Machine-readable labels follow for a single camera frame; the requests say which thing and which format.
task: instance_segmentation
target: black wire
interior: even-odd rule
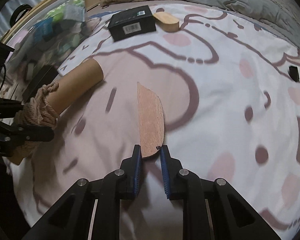
[[[1,83],[1,87],[0,87],[0,91],[1,91],[1,89],[2,89],[2,87],[3,87],[3,83],[4,83],[4,81],[6,80],[6,66],[3,64],[3,68],[4,68],[4,75],[3,75],[3,80],[2,80],[2,83]]]

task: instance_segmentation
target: cartoon print fabric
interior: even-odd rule
[[[155,92],[171,156],[203,179],[223,177],[282,239],[300,228],[300,50],[257,24],[211,8],[150,7],[180,20],[113,42],[105,15],[60,66],[62,75],[93,57],[104,81],[70,106],[55,138],[12,169],[33,225],[79,178],[119,168],[139,144],[137,82]],[[181,239],[182,205],[166,199],[160,160],[144,164],[133,203],[122,202],[122,239]]]

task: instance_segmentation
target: wooden piece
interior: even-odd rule
[[[37,4],[31,11],[25,14],[13,27],[5,33],[5,35],[1,38],[1,42],[6,44],[9,39],[25,25],[34,15],[42,11],[47,6],[53,4],[58,0],[43,0],[39,4]],[[90,10],[100,3],[100,0],[85,0],[86,10]]]
[[[99,63],[90,58],[63,76],[58,81],[58,90],[50,93],[47,101],[58,114],[61,114],[83,93],[103,80],[103,77]]]
[[[179,30],[179,19],[166,12],[157,12],[153,14],[157,24],[165,32],[173,33]]]
[[[154,155],[164,138],[163,110],[159,97],[151,90],[137,84],[138,116],[141,156]]]

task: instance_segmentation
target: clear plastic bag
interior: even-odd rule
[[[15,45],[7,75],[27,85],[43,66],[58,68],[91,34],[86,20],[84,0],[66,0],[42,15]]]

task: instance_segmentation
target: silver screw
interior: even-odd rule
[[[182,175],[182,176],[186,176],[186,175],[189,174],[189,171],[186,170],[186,169],[181,169],[181,170],[179,171],[179,173],[180,173],[180,175]]]
[[[226,184],[226,180],[225,179],[217,179],[217,184],[220,186],[224,186]]]
[[[124,170],[122,170],[122,169],[115,170],[114,174],[117,175],[117,176],[121,176],[121,175],[124,174]]]
[[[81,187],[87,184],[86,179],[78,179],[77,184]]]

